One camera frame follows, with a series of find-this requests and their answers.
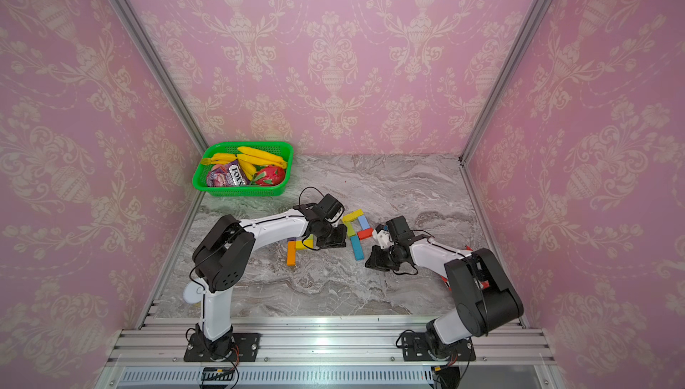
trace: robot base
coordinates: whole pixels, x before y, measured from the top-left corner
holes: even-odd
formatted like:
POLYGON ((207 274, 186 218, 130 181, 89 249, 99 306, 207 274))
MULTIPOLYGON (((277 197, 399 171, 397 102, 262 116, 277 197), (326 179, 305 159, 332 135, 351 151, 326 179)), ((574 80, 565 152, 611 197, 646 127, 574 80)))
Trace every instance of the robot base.
MULTIPOLYGON (((402 358, 405 362, 434 361, 429 353, 431 351, 426 333, 403 333, 400 336, 402 358)), ((457 355, 458 361, 475 361, 475 353, 470 341, 460 340, 448 346, 441 353, 445 355, 445 361, 449 361, 452 355, 457 355)))
POLYGON ((199 325, 195 325, 195 333, 186 347, 184 362, 235 362, 237 347, 240 353, 240 362, 254 362, 259 351, 259 333, 233 333, 233 327, 226 334, 214 342, 210 342, 202 334, 199 325))

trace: wall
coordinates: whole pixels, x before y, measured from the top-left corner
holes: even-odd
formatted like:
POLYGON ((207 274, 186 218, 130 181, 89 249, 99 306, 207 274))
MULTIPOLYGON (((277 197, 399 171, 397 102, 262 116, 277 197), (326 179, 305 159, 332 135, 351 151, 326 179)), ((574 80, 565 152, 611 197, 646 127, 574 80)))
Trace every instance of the wall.
POLYGON ((0 375, 90 388, 147 300, 197 152, 106 0, 0 0, 0 375))
POLYGON ((553 0, 470 166, 573 388, 685 386, 683 0, 553 0))
POLYGON ((460 153, 532 0, 131 0, 210 143, 460 153))

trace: colorful block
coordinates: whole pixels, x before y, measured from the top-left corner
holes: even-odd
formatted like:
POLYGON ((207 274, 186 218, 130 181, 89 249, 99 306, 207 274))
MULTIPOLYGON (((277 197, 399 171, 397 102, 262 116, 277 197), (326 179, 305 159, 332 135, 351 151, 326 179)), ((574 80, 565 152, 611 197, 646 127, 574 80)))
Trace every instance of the colorful block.
POLYGON ((357 209, 355 212, 345 215, 342 218, 342 221, 343 222, 352 222, 352 221, 355 221, 357 218, 359 218, 362 215, 364 215, 364 212, 361 209, 357 209))
POLYGON ((288 255, 286 256, 286 264, 289 266, 295 265, 295 244, 296 240, 288 240, 288 255))
POLYGON ((359 224, 362 226, 362 230, 366 230, 370 228, 371 226, 369 225, 369 222, 366 220, 366 217, 364 215, 359 215, 357 217, 357 221, 359 221, 359 224))
POLYGON ((373 229, 369 227, 366 230, 358 231, 357 236, 359 236, 359 239, 368 239, 373 236, 373 229))
POLYGON ((352 242, 352 250, 354 251, 355 260, 364 260, 364 251, 362 251, 362 243, 359 241, 359 236, 352 236, 350 238, 350 242, 352 242))
POLYGON ((357 232, 354 231, 354 227, 352 227, 352 222, 346 221, 343 224, 345 224, 345 227, 347 227, 347 237, 348 238, 351 238, 352 236, 357 234, 357 232))
POLYGON ((304 239, 304 240, 298 240, 295 242, 295 249, 298 251, 301 249, 307 249, 307 247, 309 247, 309 248, 314 247, 314 235, 313 234, 309 235, 309 237, 304 239))

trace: blue block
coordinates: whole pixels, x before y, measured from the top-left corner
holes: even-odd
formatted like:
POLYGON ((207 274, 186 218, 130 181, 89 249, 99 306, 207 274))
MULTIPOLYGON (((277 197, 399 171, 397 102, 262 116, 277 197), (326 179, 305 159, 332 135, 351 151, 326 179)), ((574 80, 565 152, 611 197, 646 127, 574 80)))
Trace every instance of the blue block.
POLYGON ((370 229, 371 226, 369 225, 369 222, 366 220, 366 217, 364 215, 360 215, 357 218, 357 221, 359 221, 359 224, 362 226, 362 230, 370 229))
POLYGON ((355 259, 357 261, 364 260, 364 251, 362 251, 362 243, 359 241, 359 236, 352 236, 350 242, 352 242, 352 250, 354 251, 355 259))

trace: red block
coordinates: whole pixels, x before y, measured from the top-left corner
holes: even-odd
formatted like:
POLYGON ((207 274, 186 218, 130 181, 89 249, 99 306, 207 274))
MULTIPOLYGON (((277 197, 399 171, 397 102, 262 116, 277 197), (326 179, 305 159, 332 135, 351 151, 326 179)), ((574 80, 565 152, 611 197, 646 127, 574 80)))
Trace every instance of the red block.
POLYGON ((373 229, 368 228, 366 230, 362 231, 357 231, 357 236, 359 236, 359 239, 367 239, 373 236, 373 229))

